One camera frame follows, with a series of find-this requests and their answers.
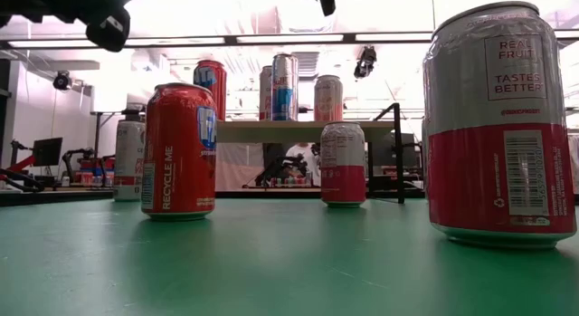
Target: blue and silver can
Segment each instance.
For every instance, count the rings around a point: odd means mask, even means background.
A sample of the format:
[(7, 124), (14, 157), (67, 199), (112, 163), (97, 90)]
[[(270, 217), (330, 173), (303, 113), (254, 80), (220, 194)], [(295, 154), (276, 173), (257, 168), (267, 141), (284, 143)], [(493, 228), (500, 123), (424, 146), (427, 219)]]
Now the blue and silver can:
[(298, 120), (298, 58), (281, 53), (273, 57), (271, 119)]

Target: computer screen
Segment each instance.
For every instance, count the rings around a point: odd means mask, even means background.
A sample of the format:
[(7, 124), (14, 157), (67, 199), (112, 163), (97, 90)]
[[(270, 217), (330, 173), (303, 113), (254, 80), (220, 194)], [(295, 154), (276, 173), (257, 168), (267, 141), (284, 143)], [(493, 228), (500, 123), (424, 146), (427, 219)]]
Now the computer screen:
[(34, 166), (58, 166), (61, 162), (62, 138), (35, 140), (33, 146)]
[[(402, 144), (414, 143), (413, 134), (402, 134)], [(385, 134), (381, 140), (372, 142), (372, 158), (375, 166), (395, 166), (396, 154), (394, 146), (394, 131)], [(405, 167), (417, 167), (417, 153), (414, 147), (404, 148), (403, 165)]]

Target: wall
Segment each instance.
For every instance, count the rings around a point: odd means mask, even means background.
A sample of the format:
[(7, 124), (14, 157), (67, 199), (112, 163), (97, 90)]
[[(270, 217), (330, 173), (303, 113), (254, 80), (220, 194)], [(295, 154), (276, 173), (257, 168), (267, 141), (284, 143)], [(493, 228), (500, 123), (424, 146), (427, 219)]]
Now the wall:
[[(7, 108), (5, 143), (17, 139), (23, 145), (31, 147), (37, 139), (62, 137), (62, 151), (93, 146), (94, 119), (90, 115), (91, 97), (77, 91), (57, 91), (52, 87), (52, 80), (28, 72), (22, 62), (12, 62), (9, 90), (13, 97)], [(11, 149), (2, 154), (2, 166), (10, 164)], [(20, 151), (18, 160), (30, 155), (29, 151)], [(65, 170), (61, 165), (60, 172)], [(34, 174), (40, 174), (39, 168), (32, 168)], [(52, 167), (56, 174), (58, 167)]]

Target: green table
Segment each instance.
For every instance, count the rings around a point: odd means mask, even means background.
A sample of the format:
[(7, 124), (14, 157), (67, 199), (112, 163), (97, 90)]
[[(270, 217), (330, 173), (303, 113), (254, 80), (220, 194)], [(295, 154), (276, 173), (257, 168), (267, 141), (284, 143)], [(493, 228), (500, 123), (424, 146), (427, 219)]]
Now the green table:
[(579, 315), (579, 236), (458, 245), (424, 200), (218, 200), (181, 223), (109, 200), (0, 208), (0, 315)]

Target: white shelf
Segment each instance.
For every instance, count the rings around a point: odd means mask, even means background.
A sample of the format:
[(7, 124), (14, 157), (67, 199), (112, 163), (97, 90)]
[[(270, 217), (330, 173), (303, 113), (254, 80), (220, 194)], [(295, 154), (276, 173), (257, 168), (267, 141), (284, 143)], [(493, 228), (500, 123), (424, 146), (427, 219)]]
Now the white shelf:
[[(329, 121), (217, 121), (218, 143), (319, 142)], [(359, 121), (365, 141), (394, 129), (393, 121)]]

